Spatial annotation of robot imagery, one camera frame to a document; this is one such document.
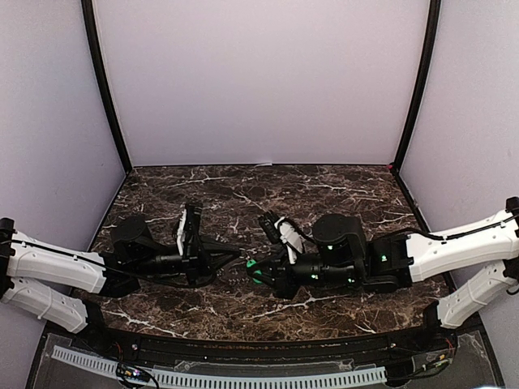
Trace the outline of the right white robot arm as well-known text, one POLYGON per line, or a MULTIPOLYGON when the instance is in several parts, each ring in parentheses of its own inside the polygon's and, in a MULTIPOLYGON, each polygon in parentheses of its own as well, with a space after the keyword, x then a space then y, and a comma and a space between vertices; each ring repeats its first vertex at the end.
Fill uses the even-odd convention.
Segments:
POLYGON ((393 293, 433 276, 482 265, 459 289, 423 311, 424 326, 414 345, 430 352, 445 329, 460 327, 469 316, 502 293, 518 290, 518 199, 484 220, 438 233, 401 229, 367 240, 361 220, 331 213, 321 216, 306 235, 295 222, 266 212, 260 227, 280 249, 259 262, 247 262, 247 274, 293 298, 302 286, 339 285, 367 293, 393 293))

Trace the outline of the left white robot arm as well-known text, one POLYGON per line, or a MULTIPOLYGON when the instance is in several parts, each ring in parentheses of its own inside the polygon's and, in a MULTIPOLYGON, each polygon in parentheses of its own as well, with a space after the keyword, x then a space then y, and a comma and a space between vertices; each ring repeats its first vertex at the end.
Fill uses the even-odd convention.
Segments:
POLYGON ((238 247, 201 235, 202 207, 188 203, 173 245, 156 241, 141 216, 123 220, 111 232, 112 251, 82 252, 38 241, 1 220, 1 302, 50 321, 82 338, 97 353, 114 347, 100 307, 68 297, 53 284, 102 297, 121 298, 146 281, 176 289, 211 284, 218 271, 238 259, 238 247))

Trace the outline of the green key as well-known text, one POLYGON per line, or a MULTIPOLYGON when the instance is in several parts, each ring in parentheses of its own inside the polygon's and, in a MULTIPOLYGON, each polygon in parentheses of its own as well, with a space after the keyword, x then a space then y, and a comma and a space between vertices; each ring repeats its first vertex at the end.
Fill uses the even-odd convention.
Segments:
POLYGON ((263 283, 263 281, 261 279, 259 279, 259 276, 262 276, 263 273, 260 270, 258 263, 254 259, 247 260, 246 268, 247 268, 247 274, 256 284, 263 283))

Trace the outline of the black disc with keyrings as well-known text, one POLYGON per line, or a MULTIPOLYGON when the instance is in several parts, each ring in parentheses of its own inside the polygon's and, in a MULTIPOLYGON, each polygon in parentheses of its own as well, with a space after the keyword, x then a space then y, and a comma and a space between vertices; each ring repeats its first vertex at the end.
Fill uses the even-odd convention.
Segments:
POLYGON ((248 252, 242 251, 241 256, 227 263, 218 271, 218 281, 230 286, 243 286, 252 283, 247 274, 247 261, 251 259, 248 252))

